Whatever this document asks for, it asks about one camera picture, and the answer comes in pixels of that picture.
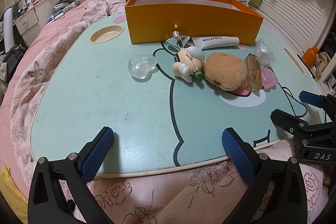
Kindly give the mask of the orange cardboard box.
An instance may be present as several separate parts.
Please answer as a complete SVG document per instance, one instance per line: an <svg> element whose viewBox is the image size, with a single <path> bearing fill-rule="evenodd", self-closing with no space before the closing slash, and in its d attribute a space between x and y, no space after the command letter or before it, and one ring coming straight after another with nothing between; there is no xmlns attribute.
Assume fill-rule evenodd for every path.
<svg viewBox="0 0 336 224"><path fill-rule="evenodd" d="M132 44L163 42L174 31L190 37L229 36L251 45L263 17L237 0L129 0Z"/></svg>

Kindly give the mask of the white haired doll figure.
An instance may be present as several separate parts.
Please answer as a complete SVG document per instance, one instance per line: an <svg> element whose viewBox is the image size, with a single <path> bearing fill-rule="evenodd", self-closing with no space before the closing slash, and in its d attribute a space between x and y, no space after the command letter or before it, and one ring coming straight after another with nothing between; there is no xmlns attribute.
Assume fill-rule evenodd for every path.
<svg viewBox="0 0 336 224"><path fill-rule="evenodd" d="M205 63L205 56L201 49L190 46L182 48L175 54L175 63L172 70L175 76L180 77L187 83L192 83L193 77L197 80L203 79L202 67Z"/></svg>

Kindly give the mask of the brown plush toy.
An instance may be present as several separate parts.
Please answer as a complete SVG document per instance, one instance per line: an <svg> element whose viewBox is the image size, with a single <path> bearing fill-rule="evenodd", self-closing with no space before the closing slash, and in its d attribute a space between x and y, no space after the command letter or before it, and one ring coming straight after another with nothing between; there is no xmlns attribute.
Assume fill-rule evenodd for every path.
<svg viewBox="0 0 336 224"><path fill-rule="evenodd" d="M202 67L205 79L224 91L238 89L247 76L247 66L241 58L215 52L207 57Z"/></svg>

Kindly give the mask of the striped clothes pile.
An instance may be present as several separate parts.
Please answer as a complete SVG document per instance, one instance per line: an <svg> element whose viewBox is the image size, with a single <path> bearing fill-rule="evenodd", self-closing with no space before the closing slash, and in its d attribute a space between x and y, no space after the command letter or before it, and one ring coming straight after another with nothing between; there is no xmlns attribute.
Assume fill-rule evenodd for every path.
<svg viewBox="0 0 336 224"><path fill-rule="evenodd" d="M56 19L57 16L65 14L67 11L70 11L80 5L79 0L59 0L56 5L52 8L52 14L48 18L47 23L52 22Z"/></svg>

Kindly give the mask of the silver perfume bottle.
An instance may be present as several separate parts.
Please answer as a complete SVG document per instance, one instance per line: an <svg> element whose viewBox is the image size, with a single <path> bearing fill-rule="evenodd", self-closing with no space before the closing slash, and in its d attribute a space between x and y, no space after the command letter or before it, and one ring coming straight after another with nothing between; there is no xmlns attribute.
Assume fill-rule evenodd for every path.
<svg viewBox="0 0 336 224"><path fill-rule="evenodd" d="M187 35L181 35L179 31L174 31L172 37L166 40L166 43L177 50L181 50L190 40L190 37Z"/></svg>

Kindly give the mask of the white bedside drawer cabinet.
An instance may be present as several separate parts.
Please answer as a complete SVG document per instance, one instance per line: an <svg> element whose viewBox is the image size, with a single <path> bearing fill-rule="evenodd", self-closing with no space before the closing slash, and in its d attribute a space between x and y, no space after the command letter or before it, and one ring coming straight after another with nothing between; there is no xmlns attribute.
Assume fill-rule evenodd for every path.
<svg viewBox="0 0 336 224"><path fill-rule="evenodd" d="M29 9L25 14L20 16L15 22L14 25L17 27L18 32L22 35L27 30L32 28L34 25L38 24L38 17L36 15L35 9Z"/></svg>

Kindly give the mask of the orange water bottle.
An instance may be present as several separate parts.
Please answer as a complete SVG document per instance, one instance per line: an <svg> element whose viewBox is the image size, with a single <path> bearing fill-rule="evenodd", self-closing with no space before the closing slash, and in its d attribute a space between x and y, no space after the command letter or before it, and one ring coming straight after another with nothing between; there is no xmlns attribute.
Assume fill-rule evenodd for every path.
<svg viewBox="0 0 336 224"><path fill-rule="evenodd" d="M312 46L308 48L307 51L302 56L302 61L308 67L311 67L317 60L318 48L316 46Z"/></svg>

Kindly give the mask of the pink jelly toy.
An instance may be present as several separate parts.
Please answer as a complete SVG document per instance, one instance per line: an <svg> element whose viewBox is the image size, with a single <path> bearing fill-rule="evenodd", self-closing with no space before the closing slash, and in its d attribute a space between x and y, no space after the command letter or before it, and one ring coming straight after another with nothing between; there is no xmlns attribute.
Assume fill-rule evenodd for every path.
<svg viewBox="0 0 336 224"><path fill-rule="evenodd" d="M265 88L271 88L278 83L278 78L275 73L269 68L261 68L262 85Z"/></svg>

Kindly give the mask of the mint green lap table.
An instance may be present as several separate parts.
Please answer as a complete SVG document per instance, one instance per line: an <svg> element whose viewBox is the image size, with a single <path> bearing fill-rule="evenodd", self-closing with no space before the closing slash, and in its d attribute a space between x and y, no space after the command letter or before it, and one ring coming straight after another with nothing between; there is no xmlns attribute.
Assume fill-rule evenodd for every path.
<svg viewBox="0 0 336 224"><path fill-rule="evenodd" d="M281 109L310 124L325 120L321 109L304 106L299 93L319 93L311 74L281 36L263 24L258 38L275 55L278 84L257 94L227 93L206 80L186 83L171 66L175 49L165 43L133 45L127 30L108 42L90 36L112 17L88 27L64 56L42 96L31 126L33 159L64 159L80 151L103 127L114 131L114 144L101 175L168 173L224 160L222 132L232 127L256 148L287 133L275 128L270 114ZM153 55L157 65L137 79L129 58Z"/></svg>

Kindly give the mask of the clear crinkled plastic wrapper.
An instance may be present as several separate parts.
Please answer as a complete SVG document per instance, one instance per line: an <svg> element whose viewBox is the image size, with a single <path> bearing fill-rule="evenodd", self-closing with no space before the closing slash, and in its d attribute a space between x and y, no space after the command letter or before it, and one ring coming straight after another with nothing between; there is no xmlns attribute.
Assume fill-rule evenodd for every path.
<svg viewBox="0 0 336 224"><path fill-rule="evenodd" d="M257 56L262 67L271 67L276 61L272 50L266 46L263 39L255 42L254 55Z"/></svg>

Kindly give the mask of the pink floral duvet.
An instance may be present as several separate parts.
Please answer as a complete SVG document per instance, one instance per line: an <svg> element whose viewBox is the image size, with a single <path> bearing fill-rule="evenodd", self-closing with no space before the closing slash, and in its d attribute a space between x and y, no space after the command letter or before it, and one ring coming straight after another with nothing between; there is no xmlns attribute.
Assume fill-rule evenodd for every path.
<svg viewBox="0 0 336 224"><path fill-rule="evenodd" d="M5 114L19 173L29 188L37 160L31 126L47 85L64 56L91 25L108 18L106 0L87 0L64 19L43 28L24 55L9 85L11 109ZM294 151L286 138L268 149L274 159ZM229 212L246 184L229 160L173 172L101 175L93 195L115 223L217 223L215 210Z"/></svg>

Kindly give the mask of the amber perfume bottle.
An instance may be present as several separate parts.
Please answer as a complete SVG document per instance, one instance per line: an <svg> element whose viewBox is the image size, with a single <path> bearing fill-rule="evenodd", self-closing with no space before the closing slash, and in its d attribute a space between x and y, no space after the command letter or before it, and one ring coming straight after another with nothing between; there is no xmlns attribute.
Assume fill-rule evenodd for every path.
<svg viewBox="0 0 336 224"><path fill-rule="evenodd" d="M247 75L243 82L243 88L251 93L257 93L263 88L259 58L250 53L244 61L247 67Z"/></svg>

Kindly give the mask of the white cosmetic tube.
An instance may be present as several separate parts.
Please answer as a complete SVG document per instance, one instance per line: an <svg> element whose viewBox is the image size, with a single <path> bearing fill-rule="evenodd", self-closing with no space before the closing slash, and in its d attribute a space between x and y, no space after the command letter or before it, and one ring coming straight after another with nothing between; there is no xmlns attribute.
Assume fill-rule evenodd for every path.
<svg viewBox="0 0 336 224"><path fill-rule="evenodd" d="M209 37L192 37L194 46L201 50L210 48L235 47L240 44L238 37L232 36L209 36Z"/></svg>

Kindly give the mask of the yellow cloth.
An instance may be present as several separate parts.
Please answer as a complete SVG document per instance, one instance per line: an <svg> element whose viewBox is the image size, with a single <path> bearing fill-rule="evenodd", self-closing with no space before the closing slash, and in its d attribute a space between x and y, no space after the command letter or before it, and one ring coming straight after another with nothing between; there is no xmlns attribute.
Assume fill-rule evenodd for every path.
<svg viewBox="0 0 336 224"><path fill-rule="evenodd" d="M28 200L16 186L8 165L4 165L1 169L1 193L19 220L28 223Z"/></svg>

